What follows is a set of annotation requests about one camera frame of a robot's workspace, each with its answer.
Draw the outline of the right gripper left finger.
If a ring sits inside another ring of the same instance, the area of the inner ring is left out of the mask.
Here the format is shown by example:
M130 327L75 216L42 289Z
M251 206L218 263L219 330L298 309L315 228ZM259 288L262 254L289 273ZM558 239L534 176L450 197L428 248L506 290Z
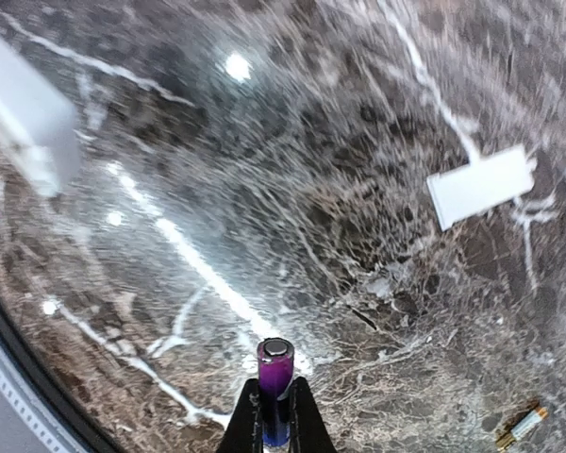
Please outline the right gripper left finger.
M216 453L262 453L263 420L257 378L247 379Z

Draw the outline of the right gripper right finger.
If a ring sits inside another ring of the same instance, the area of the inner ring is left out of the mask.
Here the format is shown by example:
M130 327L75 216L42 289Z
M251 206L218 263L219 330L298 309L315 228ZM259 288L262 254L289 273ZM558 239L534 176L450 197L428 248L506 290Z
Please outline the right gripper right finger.
M336 453L308 381L297 377L290 392L291 453Z

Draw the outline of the purple blue battery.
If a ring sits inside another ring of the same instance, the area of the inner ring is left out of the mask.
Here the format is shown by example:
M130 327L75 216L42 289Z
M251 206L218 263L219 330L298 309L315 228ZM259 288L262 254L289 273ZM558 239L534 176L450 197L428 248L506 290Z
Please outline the purple blue battery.
M290 437L290 387L294 374L294 346L282 338L258 345L258 386L263 420L263 443L285 445Z

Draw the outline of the white battery cover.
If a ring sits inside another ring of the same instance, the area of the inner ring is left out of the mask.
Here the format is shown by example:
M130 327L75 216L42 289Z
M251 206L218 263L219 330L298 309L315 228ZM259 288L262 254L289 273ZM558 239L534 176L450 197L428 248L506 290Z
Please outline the white battery cover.
M475 163L429 176L427 189L441 230L530 192L534 168L524 146L517 144Z

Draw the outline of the white remote control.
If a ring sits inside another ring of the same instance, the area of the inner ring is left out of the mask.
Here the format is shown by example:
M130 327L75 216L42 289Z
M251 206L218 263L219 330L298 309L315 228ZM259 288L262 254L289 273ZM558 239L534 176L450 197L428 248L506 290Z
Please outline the white remote control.
M0 38L0 149L43 197L55 197L81 167L76 109Z

